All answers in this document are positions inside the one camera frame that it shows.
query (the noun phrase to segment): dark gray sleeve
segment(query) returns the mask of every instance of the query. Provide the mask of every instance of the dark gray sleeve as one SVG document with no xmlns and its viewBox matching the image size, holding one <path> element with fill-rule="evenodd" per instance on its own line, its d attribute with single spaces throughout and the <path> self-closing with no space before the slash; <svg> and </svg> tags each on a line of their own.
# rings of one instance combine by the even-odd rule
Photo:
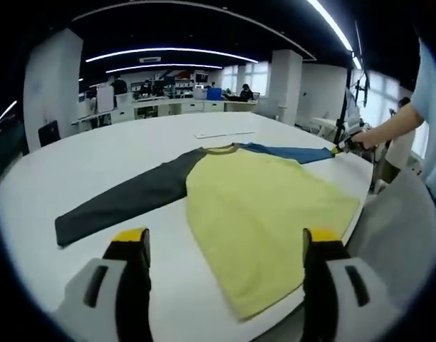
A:
<svg viewBox="0 0 436 342">
<path fill-rule="evenodd" d="M 67 246 L 187 195 L 186 178 L 205 156 L 193 150 L 107 190 L 55 220 L 56 241 Z"/>
</svg>

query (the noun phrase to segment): blue box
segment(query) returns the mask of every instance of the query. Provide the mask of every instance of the blue box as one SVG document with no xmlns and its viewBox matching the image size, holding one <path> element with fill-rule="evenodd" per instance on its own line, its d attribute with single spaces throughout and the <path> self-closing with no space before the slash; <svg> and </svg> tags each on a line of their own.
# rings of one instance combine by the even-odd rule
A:
<svg viewBox="0 0 436 342">
<path fill-rule="evenodd" d="M 207 89 L 207 100 L 221 100 L 221 88 L 208 88 Z"/>
</svg>

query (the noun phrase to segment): black ceiling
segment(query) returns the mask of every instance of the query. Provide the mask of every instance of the black ceiling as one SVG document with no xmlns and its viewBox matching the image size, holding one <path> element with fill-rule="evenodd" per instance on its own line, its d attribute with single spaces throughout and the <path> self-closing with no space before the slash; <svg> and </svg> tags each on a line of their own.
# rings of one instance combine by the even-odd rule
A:
<svg viewBox="0 0 436 342">
<path fill-rule="evenodd" d="M 352 47 L 358 50 L 354 22 L 358 22 L 365 66 L 399 79 L 413 87 L 417 73 L 418 46 L 410 26 L 408 10 L 396 0 L 319 0 L 342 28 Z M 279 34 L 256 24 L 211 9 L 166 4 L 135 4 L 134 1 L 24 1 L 18 11 L 26 15 L 13 22 L 7 35 L 0 33 L 2 77 L 21 93 L 24 64 L 32 48 L 49 34 L 71 28 L 84 40 L 83 60 L 102 53 L 130 48 L 188 47 L 223 51 L 256 60 L 269 60 L 271 52 L 291 48 L 304 58 L 311 57 L 292 44 L 296 42 L 317 59 L 317 63 L 349 65 L 351 59 L 334 32 L 307 0 L 201 0 L 196 4 L 214 6 L 251 18 Z M 72 21 L 77 16 L 106 6 L 130 6 L 100 11 Z M 1 16 L 13 15 L 11 4 L 0 8 Z M 203 53 L 144 53 L 161 56 L 166 63 L 200 63 L 226 66 L 244 61 Z M 81 77 L 98 78 L 105 70 L 137 65 L 137 55 L 83 63 Z M 14 94 L 0 93 L 11 102 Z"/>
</svg>

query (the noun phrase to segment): person's hand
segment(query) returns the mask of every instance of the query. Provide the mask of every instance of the person's hand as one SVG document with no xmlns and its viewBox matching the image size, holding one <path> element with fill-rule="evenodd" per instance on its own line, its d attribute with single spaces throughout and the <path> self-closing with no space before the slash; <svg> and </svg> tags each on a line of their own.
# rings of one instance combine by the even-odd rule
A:
<svg viewBox="0 0 436 342">
<path fill-rule="evenodd" d="M 355 143 L 362 143 L 363 147 L 366 150 L 371 149 L 372 147 L 375 146 L 375 144 L 372 141 L 372 137 L 370 134 L 370 131 L 367 132 L 360 132 L 356 135 L 354 135 L 351 140 Z"/>
</svg>

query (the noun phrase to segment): white drawer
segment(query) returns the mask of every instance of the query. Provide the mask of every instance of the white drawer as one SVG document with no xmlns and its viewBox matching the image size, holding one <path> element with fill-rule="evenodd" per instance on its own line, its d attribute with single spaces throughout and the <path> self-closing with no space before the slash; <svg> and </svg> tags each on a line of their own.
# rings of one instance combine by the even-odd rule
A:
<svg viewBox="0 0 436 342">
<path fill-rule="evenodd" d="M 135 119 L 134 108 L 117 109 L 110 112 L 110 119 L 112 125 L 115 123 L 123 123 Z"/>
<path fill-rule="evenodd" d="M 204 112 L 224 112 L 224 102 L 204 103 Z"/>
<path fill-rule="evenodd" d="M 182 113 L 197 113 L 204 111 L 203 102 L 182 103 Z"/>
</svg>

